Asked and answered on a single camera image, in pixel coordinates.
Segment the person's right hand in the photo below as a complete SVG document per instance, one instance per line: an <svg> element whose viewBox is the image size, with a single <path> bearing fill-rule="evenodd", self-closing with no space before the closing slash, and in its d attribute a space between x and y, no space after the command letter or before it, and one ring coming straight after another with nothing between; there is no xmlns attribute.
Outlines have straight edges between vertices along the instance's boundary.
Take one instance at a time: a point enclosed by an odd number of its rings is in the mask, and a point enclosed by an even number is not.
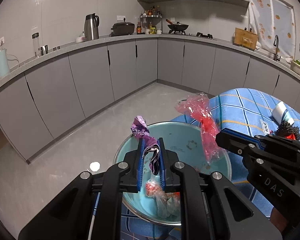
<svg viewBox="0 0 300 240"><path fill-rule="evenodd" d="M283 236L288 236L290 234L290 221L287 220L275 207L271 211L270 221Z"/></svg>

